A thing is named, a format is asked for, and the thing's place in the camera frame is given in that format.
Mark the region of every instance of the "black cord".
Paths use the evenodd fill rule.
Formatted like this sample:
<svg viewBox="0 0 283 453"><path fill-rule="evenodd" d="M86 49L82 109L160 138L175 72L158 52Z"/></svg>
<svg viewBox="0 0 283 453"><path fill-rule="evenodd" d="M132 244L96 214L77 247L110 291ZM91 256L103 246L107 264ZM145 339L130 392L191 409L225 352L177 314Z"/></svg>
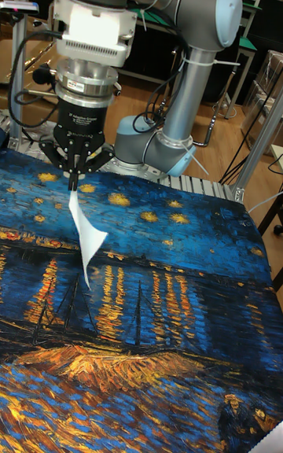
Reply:
<svg viewBox="0 0 283 453"><path fill-rule="evenodd" d="M61 39L61 37L62 37L62 34L60 32L56 32L56 31L50 31L50 30L34 31L30 35L27 35L27 37L25 37L22 40L22 42L20 43L20 45L18 47L18 50L16 52L16 56L15 56L15 59L14 59L14 62L13 62L13 67L12 67L10 81L9 81L8 108L9 108L9 114L10 114L10 117L12 118L12 120L15 121L15 123L17 123L19 126L21 126L23 128L23 130L24 130L24 128L30 128L30 129L31 128L37 128L37 127L41 126L42 124L44 124L52 116L52 114L55 112L55 110L57 109L57 106L58 106L58 104L56 104L53 107L53 109L51 110L51 112L48 114L48 116L46 118L44 118L44 120L40 121L37 124L23 124L21 121L19 121L16 118L16 116L13 113L13 109L12 109L13 83L14 83L14 79L15 79L15 76L16 76L16 73L17 73L17 65L18 65L19 60L20 60L20 55L22 54L22 51L23 51L27 41L29 39L32 39L33 37L38 36L38 35L53 36L53 37L56 37L57 39Z"/></svg>
<svg viewBox="0 0 283 453"><path fill-rule="evenodd" d="M31 104L34 104L36 101L39 101L39 100L44 100L44 95L43 96L39 96L39 97L36 97L36 98L33 98L32 100L27 100L27 101L23 101L23 100L19 100L20 97L24 96L25 94L30 94L28 90L22 90L22 91L19 91L19 93L17 93L15 95L15 98L14 98L14 101L18 104L18 105L31 105Z"/></svg>
<svg viewBox="0 0 283 453"><path fill-rule="evenodd" d="M271 167L276 164L281 158L283 157L283 153L273 162L268 165L268 170L272 171L272 173L276 173L277 175L283 175L281 171L275 171Z"/></svg>
<svg viewBox="0 0 283 453"><path fill-rule="evenodd" d="M136 3L133 4L133 9L142 9L142 6L141 5L138 5ZM147 11L147 14L149 14L154 20L156 20L163 28L164 30L167 30L169 31L170 33L172 33L172 31L175 32L176 36L178 37L179 41L180 41L180 44L183 48L183 50L185 51L185 54L186 54L186 57L189 56L189 46L187 44L187 42L185 41L185 39L183 38L182 36L182 33L181 31L178 29L178 27L176 27L174 21L166 14L166 13L163 13L162 11L159 11L158 9L154 9L154 8L151 8L151 11L153 12L153 14L151 14L149 11ZM164 25L163 23L161 23L161 21L159 20L158 17L160 17L162 20L164 20L167 25ZM145 111L144 112L141 112L140 114L138 114L135 119L134 119L134 122L133 122L133 128L134 130L136 131L136 133L148 133L149 131L154 131L155 129L158 128L158 126L161 125L161 123L165 120L169 110L171 109L172 105L174 104L175 102L175 99L177 98L178 96L178 93L181 89L181 86L182 86L182 82L183 82L183 79L184 79L184 76L185 76L185 73L186 73L186 65L184 65L183 67L183 70L182 70L182 76L180 78L180 82L179 82L179 85L178 85L178 88L177 90L173 93L173 95L171 95L171 101L170 101L170 104L167 108L167 110L165 111L165 113L162 115L162 117L160 118L160 115L156 114L155 113L155 104L152 103L152 99L154 97L154 95L156 93L159 93L160 90L162 90L162 88L164 86L166 86L167 84L169 84L170 81L172 81L173 79L175 79L178 74L180 73L180 68L182 67L182 63L179 65L178 69L170 75L170 77L164 81L162 84L160 84L153 92L152 94L150 95L149 97L149 100L148 100L148 103L147 103L147 106L145 108ZM150 105L153 105L153 110L152 111L149 111L149 106ZM149 118L148 114L151 114L151 115L154 115L155 117L158 117L158 121L156 124L154 124L151 128L147 129L147 130L139 130L136 128L135 124L138 120L139 117L141 116L144 116L146 119Z"/></svg>
<svg viewBox="0 0 283 453"><path fill-rule="evenodd" d="M263 104L261 105L259 111L257 112L257 114L256 114L256 116L255 116L255 119L252 121L252 124L249 126L248 131L245 133L244 138L243 138L241 144L239 145L239 147L238 147L238 149L237 149L237 152L234 154L233 159L230 161L230 164L229 164L228 168L226 169L226 171L225 171L225 173L223 174L222 178L219 180L219 183L220 183L220 184L224 184L225 181L226 181L227 175L230 174L230 167L232 166L233 162L234 162L234 161L236 160L236 158L237 158L237 155L238 155L239 152L241 151L241 148L242 148L242 146L243 146L243 144L244 144L246 138L248 137L249 132L251 131L251 129L252 129L252 127L254 126L254 124L255 124L255 122L257 121L257 119L259 118L259 116L260 116L260 114L261 114L261 112L262 112L262 110L263 110L263 107L264 107L264 105L266 104L268 98L270 98L270 96L272 95L272 92L273 92L273 90L274 90L274 88L275 88L275 86L276 86L276 84L277 84L277 81L279 80L279 78L280 78L282 72L283 72L283 68L281 69L281 71L280 71L279 74L277 75L277 78L275 79L275 81L274 81L274 83L273 83L273 85L272 85L272 87L271 87L271 89L270 89L268 95L266 96L265 101L263 102Z"/></svg>

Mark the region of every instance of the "table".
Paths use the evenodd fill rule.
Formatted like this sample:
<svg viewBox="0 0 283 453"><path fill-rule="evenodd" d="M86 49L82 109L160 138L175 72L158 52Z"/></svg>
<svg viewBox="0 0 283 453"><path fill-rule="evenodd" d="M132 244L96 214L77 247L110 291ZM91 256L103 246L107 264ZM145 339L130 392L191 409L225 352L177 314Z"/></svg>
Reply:
<svg viewBox="0 0 283 453"><path fill-rule="evenodd" d="M272 150L274 158L278 160L281 154L283 154L283 147L280 147L279 145L272 145L270 148ZM277 164L280 166L280 169L282 170L283 173L283 157L277 162ZM265 233L267 227L272 223L276 215L278 215L280 222L283 225L283 194L275 198L274 203L271 205L269 211L263 218L262 222L259 224L259 232L261 235ZM283 268L278 272L275 279L273 280L274 290L277 292L282 285L283 285Z"/></svg>
<svg viewBox="0 0 283 453"><path fill-rule="evenodd" d="M237 60L239 58L239 56L241 54L244 54L246 57L247 57L247 60L246 60L246 63L244 65L244 70L243 70L243 73L240 77L240 80L237 84L237 87L236 87L236 90L234 91L233 93L233 97L231 98L231 102L230 102L230 105L227 109L227 112L226 112L226 115L225 115L225 119L228 120L230 119L230 116L231 116L231 113L233 111L233 107L236 103L236 100L239 96L239 93L241 91L241 88L244 84L244 80L248 74L248 70L252 64L252 60L255 56L255 52L256 52L256 48L254 47L254 45L251 43L251 41L249 41L246 37L241 37L240 39L240 45L239 45L239 52L238 52L238 57L237 57Z"/></svg>

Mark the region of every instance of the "starry night over the rhone painting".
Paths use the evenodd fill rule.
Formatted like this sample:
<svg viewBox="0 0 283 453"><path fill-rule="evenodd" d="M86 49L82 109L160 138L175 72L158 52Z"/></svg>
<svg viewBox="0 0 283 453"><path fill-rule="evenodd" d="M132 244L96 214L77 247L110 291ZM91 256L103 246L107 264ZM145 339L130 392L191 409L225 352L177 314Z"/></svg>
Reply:
<svg viewBox="0 0 283 453"><path fill-rule="evenodd" d="M0 452L248 453L283 420L283 317L244 206L0 152Z"/></svg>

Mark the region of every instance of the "cable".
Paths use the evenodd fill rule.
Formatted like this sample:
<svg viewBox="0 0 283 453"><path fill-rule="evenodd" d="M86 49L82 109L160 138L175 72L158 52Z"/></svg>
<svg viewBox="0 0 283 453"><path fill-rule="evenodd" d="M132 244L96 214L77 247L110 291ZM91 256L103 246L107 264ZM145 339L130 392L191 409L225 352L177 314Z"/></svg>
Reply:
<svg viewBox="0 0 283 453"><path fill-rule="evenodd" d="M133 6L132 6L132 9L142 9L142 6L141 5L138 5L136 3L133 3ZM155 21L157 21L163 28L164 30L167 30L169 31L170 33L172 33L172 31L175 32L176 36L178 37L179 41L180 41L180 44L181 44L181 47L184 49L185 53L186 53L186 57L189 56L189 46L187 44L187 42L185 41L185 39L183 38L182 36L182 33L181 31L178 29L178 27L176 27L174 21L164 12L161 12L159 11L158 9L154 9L152 8L151 9L151 12L147 11L147 14L149 16L151 16ZM164 20L167 24L163 24L161 23L161 21L159 20L160 17L162 20ZM175 99L177 98L178 96L178 93L181 89L181 86L182 86L182 81L183 81L183 78L184 78L184 75L186 73L186 67L183 67L183 70L182 70L182 76L180 78L180 82L179 82L179 85L178 85L178 88L177 90L171 95L171 100L170 100L170 104L169 106L167 107L167 110L165 111L165 113L162 115L162 117L160 118L160 115L156 114L155 113L155 104L157 102L157 100L155 100L155 103L153 104L152 103L152 99L154 97L154 95L156 93L159 93L160 90L166 86L167 84L169 84L170 81L172 81L175 77L178 76L178 74L180 73L180 68L182 67L182 63L178 66L178 69L170 75L170 77L164 81L162 84L160 84L153 92L152 94L150 95L149 97L149 100L148 100L148 103L147 103L147 106L145 108L145 111L142 112L141 114L138 114L135 119L134 119L134 122L133 122L133 128L134 130L136 131L136 133L148 133L149 131L154 131L155 129L158 128L158 126L161 125L162 121L165 120L166 118L166 115L167 113L169 112L169 110L171 109L172 105L174 104L175 102ZM149 106L150 105L153 105L153 110L152 111L149 111ZM139 130L136 128L135 124L138 120L139 117L141 116L144 116L146 119L148 119L148 114L152 114L154 115L155 117L158 117L158 121L156 124L154 124L151 128L147 129L147 130Z"/></svg>
<svg viewBox="0 0 283 453"><path fill-rule="evenodd" d="M14 83L14 79L15 79L15 76L16 76L16 73L17 73L17 65L19 63L19 60L20 60L20 55L22 54L22 51L26 45L26 43L28 42L29 39L32 39L33 37L36 37L37 35L48 35L48 36L53 36L57 39L61 39L62 37L62 34L60 32L56 32L56 31L50 31L50 30L41 30L41 31L34 31L32 32L30 35L27 35L27 37L25 37L22 42L20 43L19 47L18 47L18 50L16 52L16 56L15 56L15 59L14 59L14 62L13 62L13 67L12 67L12 71L11 71L11 76L10 76L10 81L9 81L9 89L8 89L8 109L9 109L9 114L10 114L10 117L13 121L15 121L15 123L17 123L19 126L21 126L23 129L24 128L37 128L39 126L41 126L42 124L44 124L51 116L52 114L55 112L55 110L57 109L57 106L58 104L56 104L54 106L54 108L52 109L52 111L48 114L48 116L46 118L44 118L44 120L40 121L39 123L37 124L23 124L21 121L19 121L16 116L14 115L13 113L13 109L12 109L12 92L13 92L13 83Z"/></svg>
<svg viewBox="0 0 283 453"><path fill-rule="evenodd" d="M272 168L271 168L271 167L273 167L274 164L276 164L278 161L280 161L280 159L282 157L283 157L283 153L273 163L270 163L268 165L268 170L272 171L272 173L276 173L277 175L283 175L282 171L275 171L275 170L272 170Z"/></svg>
<svg viewBox="0 0 283 453"><path fill-rule="evenodd" d="M213 111L215 111L216 105L217 105L217 104L214 104L214 105L211 107ZM233 119L234 117L236 117L236 115L237 115L237 110L235 109L235 107L233 107L233 111L234 111L234 114L233 114L232 116L230 116L229 119ZM219 112L219 113L217 114L217 116L225 117L225 114L220 114L220 112Z"/></svg>
<svg viewBox="0 0 283 453"><path fill-rule="evenodd" d="M283 191L280 191L279 193L276 193L275 195L271 196L270 198L267 198L267 200L261 201L255 207L252 207L251 210L248 211L248 213L250 214L253 210L255 210L255 208L258 208L258 207L260 207L261 204L264 204L264 203L267 203L270 200L273 200L274 198L276 198L280 194L283 194Z"/></svg>
<svg viewBox="0 0 283 453"><path fill-rule="evenodd" d="M266 96L265 101L263 102L263 104L261 105L259 111L257 112L257 114L256 114L256 116L255 116L255 119L252 121L251 125L249 126L248 131L245 133L244 138L243 138L241 144L239 145L239 147L238 147L238 149L237 149L237 152L234 154L233 159L230 161L230 164L229 164L228 168L226 169L226 171L225 171L225 173L223 174L222 178L219 180L219 183L220 183L220 184L224 184L224 182L226 181L227 174L230 173L230 167L232 166L233 162L234 162L235 159L237 158L237 155L239 154L239 152L240 152L240 150L241 150L241 148L242 148L242 146L243 146L243 144L244 144L246 138L248 137L249 132L251 131L251 129L252 129L252 127L254 126L254 124L255 124L255 122L257 121L257 119L259 118L259 115L260 115L260 113L262 112L263 107L264 107L264 105L266 104L268 98L270 98L270 96L271 96L271 94L272 94L272 92L273 92L273 90L274 90L274 88L275 88L275 86L276 86L276 84L277 84L277 81L279 80L279 78L280 78L282 72L283 72L283 68L282 68L281 71L278 73L277 78L275 79L275 81L274 81L274 83L273 83L273 85L272 85L272 87L271 87L271 89L270 89L268 95Z"/></svg>
<svg viewBox="0 0 283 453"><path fill-rule="evenodd" d="M36 98L33 98L32 100L27 100L27 101L22 101L22 100L19 100L20 97L22 97L23 95L25 94L29 94L29 91L28 90L22 90L22 91L19 91L19 93L17 93L15 95L15 98L14 98L14 101L18 104L18 105L31 105L31 104L34 104L36 101L39 101L39 100L43 100L44 99L44 95L43 96L39 96L39 97L36 97Z"/></svg>

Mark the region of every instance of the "cardboard box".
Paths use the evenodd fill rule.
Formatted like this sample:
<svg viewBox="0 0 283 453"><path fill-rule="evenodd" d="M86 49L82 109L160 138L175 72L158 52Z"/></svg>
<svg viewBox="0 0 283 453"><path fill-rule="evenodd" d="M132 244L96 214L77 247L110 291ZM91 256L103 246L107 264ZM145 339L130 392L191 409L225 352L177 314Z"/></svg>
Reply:
<svg viewBox="0 0 283 453"><path fill-rule="evenodd" d="M24 73L24 87L44 91L48 86L39 86L32 79L33 71L42 63L50 63L56 68L57 59L56 46L54 42L28 41L26 49L26 71ZM11 71L12 40L0 41L0 109L8 108L8 83ZM32 100L34 97L27 96L25 100ZM36 124L43 120L56 104L56 98L42 99L36 103L23 106L23 122ZM57 121L57 111L51 116L50 121Z"/></svg>
<svg viewBox="0 0 283 453"><path fill-rule="evenodd" d="M251 112L251 107L253 105L252 102L254 101L255 96L263 96L264 94L265 92L263 91L263 88L256 81L252 81L250 90L244 100L244 104L242 105L242 110L246 116Z"/></svg>
<svg viewBox="0 0 283 453"><path fill-rule="evenodd" d="M10 39L0 40L0 84L9 84L12 65L12 43ZM48 53L52 47L52 42L30 40L27 42L25 50L26 70L31 67L39 58Z"/></svg>
<svg viewBox="0 0 283 453"><path fill-rule="evenodd" d="M8 108L7 87L0 86L0 109ZM37 124L42 121L52 110L53 105L48 101L37 101L31 105L23 106L23 123ZM51 116L50 121L57 122L58 112Z"/></svg>
<svg viewBox="0 0 283 453"><path fill-rule="evenodd" d="M256 94L253 100L250 102L248 107L248 114L245 117L242 125L241 130L243 135L246 135L249 127L252 124L252 121L256 118L257 113L260 111L255 124L253 125L252 129L249 131L248 136L246 138L246 142L248 144L248 148L251 149L255 143L255 140L258 138L259 133L263 129L263 126L266 122L267 117L270 114L270 110L274 104L274 99L269 98L265 105L263 105L264 101L266 100L266 94L259 95ZM283 146L283 117L281 118L281 122L278 124L274 135L272 136L269 145L267 146L264 154L268 156L272 156L272 152L270 150L271 144Z"/></svg>
<svg viewBox="0 0 283 453"><path fill-rule="evenodd" d="M12 25L9 24L9 15L8 14L2 14L3 17L5 18L2 22L0 22L0 40L2 39L12 39L13 38L13 27ZM40 20L39 18L35 18L32 16L29 16L27 19L27 34L32 33L33 31L41 31L48 29L48 25L44 20ZM38 40L44 40L44 37L39 36Z"/></svg>
<svg viewBox="0 0 283 453"><path fill-rule="evenodd" d="M268 51L255 80L267 94L271 91L270 96L277 98L283 86L283 53Z"/></svg>

